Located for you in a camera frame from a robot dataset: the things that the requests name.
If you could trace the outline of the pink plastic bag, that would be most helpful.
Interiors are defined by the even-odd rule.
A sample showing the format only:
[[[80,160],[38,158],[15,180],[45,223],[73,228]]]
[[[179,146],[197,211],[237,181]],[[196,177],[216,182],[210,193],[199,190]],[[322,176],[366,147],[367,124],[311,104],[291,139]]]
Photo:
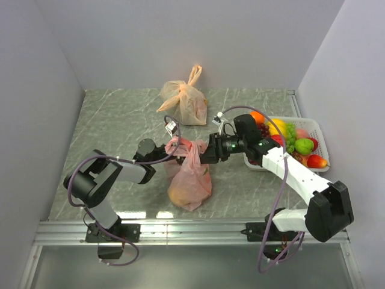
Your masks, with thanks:
[[[167,190],[171,202],[188,211],[194,211],[212,194],[212,181],[209,166],[202,164],[200,154],[208,145],[203,140],[189,141],[182,138],[175,148],[178,137],[173,137],[165,146],[167,154],[183,157],[182,164],[176,160],[164,163],[164,169],[171,180]]]

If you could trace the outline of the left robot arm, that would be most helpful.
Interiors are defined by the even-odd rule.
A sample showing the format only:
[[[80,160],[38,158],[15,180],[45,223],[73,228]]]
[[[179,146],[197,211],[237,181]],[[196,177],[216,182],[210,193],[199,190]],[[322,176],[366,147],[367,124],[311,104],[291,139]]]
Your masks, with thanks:
[[[146,184],[156,173],[152,166],[168,160],[176,160],[180,164],[182,157],[168,156],[165,145],[157,146],[149,138],[142,140],[130,162],[111,160],[100,150],[93,150],[85,163],[77,172],[69,173],[63,186],[71,195],[82,202],[82,205],[96,221],[95,229],[89,228],[92,234],[100,234],[108,242],[127,239],[129,231],[122,225],[119,215],[112,209],[106,197],[119,177],[136,184]]]

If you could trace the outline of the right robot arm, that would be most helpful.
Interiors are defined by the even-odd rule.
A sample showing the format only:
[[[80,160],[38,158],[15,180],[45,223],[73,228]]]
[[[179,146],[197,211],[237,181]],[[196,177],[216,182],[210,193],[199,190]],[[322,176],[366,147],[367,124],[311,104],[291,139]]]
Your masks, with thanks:
[[[304,210],[275,209],[265,218],[265,233],[279,240],[286,232],[308,232],[326,242],[354,221],[347,186],[320,177],[296,161],[271,138],[263,138],[249,114],[235,117],[235,132],[210,134],[208,148],[200,154],[203,164],[226,161],[232,154],[243,153],[283,180],[305,201]]]

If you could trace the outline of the tied beige plastic bag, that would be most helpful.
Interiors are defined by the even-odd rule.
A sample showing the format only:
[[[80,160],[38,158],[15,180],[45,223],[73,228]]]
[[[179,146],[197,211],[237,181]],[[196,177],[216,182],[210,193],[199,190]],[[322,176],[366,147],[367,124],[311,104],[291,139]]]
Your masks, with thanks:
[[[207,122],[208,101],[204,94],[195,88],[202,73],[202,67],[195,65],[185,81],[168,81],[161,89],[162,105],[157,112],[166,111],[180,124],[203,126]]]

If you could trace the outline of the orange fake orange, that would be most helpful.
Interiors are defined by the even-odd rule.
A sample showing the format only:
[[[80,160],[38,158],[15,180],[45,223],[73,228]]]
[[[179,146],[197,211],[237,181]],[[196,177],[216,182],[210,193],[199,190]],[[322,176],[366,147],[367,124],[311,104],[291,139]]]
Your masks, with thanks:
[[[257,111],[251,111],[250,115],[253,117],[257,125],[261,125],[265,123],[265,117],[263,114],[258,113]]]

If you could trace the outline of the red fake strawberry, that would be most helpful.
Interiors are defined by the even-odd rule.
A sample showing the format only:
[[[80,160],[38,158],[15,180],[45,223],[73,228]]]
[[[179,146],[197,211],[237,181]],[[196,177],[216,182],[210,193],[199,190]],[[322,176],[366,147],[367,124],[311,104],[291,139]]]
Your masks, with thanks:
[[[276,141],[280,146],[284,145],[285,138],[282,138],[279,134],[274,134],[271,138]]]

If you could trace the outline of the yellow fake banana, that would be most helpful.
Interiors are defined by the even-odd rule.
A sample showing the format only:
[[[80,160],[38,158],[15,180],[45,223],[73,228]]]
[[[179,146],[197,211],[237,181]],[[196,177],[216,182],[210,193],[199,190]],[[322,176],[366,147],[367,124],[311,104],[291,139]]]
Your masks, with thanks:
[[[281,119],[272,119],[272,122],[266,123],[269,126],[270,135],[279,135],[279,131],[281,134],[286,137],[287,136],[287,124]]]

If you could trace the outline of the pink fake peach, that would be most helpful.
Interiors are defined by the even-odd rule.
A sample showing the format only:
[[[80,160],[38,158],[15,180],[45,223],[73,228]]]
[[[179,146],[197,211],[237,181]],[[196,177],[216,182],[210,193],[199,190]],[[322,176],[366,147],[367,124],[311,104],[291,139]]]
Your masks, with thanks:
[[[297,128],[296,129],[296,134],[297,134],[297,139],[309,138],[310,137],[309,133],[305,129],[303,129],[303,128]]]

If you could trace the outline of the green fake guava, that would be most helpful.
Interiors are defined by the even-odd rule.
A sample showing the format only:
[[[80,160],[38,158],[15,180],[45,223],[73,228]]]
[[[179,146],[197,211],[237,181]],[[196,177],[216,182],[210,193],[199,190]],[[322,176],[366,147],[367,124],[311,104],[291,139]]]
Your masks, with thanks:
[[[296,140],[294,147],[299,154],[309,155],[313,151],[314,143],[311,139],[301,138]]]

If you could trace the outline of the red yellow fake pear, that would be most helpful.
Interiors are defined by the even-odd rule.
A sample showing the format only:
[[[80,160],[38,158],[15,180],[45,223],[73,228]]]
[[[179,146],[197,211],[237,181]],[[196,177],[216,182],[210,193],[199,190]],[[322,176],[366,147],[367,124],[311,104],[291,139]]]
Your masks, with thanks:
[[[306,161],[307,167],[311,169],[324,169],[328,167],[328,161],[319,155],[310,155]]]

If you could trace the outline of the dark red grape bunch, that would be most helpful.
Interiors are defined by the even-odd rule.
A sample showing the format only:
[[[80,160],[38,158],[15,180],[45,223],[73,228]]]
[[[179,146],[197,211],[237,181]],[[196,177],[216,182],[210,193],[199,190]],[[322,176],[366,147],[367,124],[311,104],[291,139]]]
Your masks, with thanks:
[[[264,124],[264,123],[259,123],[257,125],[260,133],[261,133],[261,136],[263,138],[267,138],[267,137],[270,137],[270,128],[268,125]]]

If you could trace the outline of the green grape bunch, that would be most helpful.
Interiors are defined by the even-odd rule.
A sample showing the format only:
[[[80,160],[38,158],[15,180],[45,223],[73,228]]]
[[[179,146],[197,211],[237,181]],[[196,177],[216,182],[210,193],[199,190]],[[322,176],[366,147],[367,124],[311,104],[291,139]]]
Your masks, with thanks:
[[[294,144],[297,140],[296,126],[293,123],[286,124],[285,140],[286,140],[286,151],[290,154],[293,153],[293,151],[295,150]]]

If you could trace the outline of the white plastic fruit basket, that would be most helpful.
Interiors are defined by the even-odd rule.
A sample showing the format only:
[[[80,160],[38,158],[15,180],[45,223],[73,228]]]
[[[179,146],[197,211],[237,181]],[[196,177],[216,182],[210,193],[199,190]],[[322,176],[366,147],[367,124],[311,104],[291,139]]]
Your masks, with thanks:
[[[307,158],[310,155],[319,155],[320,157],[323,157],[328,161],[328,167],[324,169],[311,169],[313,172],[326,172],[329,169],[329,156],[327,152],[327,147],[324,141],[323,134],[321,132],[321,129],[318,125],[318,123],[312,119],[307,119],[307,118],[299,118],[299,117],[282,117],[282,116],[277,116],[277,117],[272,117],[272,119],[281,119],[285,123],[293,123],[297,128],[303,128],[305,129],[310,137],[308,139],[311,139],[314,143],[314,148],[313,151],[309,155],[301,155],[299,154],[296,150],[291,153],[291,155],[300,163],[302,163],[304,166],[307,167],[306,161]]]

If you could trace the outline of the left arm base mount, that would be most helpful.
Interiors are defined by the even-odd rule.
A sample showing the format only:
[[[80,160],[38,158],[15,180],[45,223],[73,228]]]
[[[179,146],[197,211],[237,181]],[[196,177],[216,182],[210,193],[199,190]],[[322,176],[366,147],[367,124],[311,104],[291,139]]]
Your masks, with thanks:
[[[139,242],[141,225],[137,223],[121,223],[114,225],[111,231],[101,229],[96,223],[90,223],[85,236],[86,243],[96,243],[97,255],[102,261],[118,260],[122,257],[125,245],[132,246],[135,256],[132,262],[139,257]]]

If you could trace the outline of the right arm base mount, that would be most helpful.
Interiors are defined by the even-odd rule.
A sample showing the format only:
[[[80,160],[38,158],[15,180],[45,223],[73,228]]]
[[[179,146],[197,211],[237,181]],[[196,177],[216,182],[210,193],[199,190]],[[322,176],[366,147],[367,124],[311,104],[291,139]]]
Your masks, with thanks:
[[[261,242],[265,233],[265,222],[248,222],[245,224],[245,229],[241,234],[247,236],[248,242]],[[274,224],[271,225],[267,241],[280,242],[278,245],[266,245],[263,250],[263,255],[267,260],[273,260],[287,247],[288,242],[292,241],[298,235],[297,232],[288,231],[280,232]]]

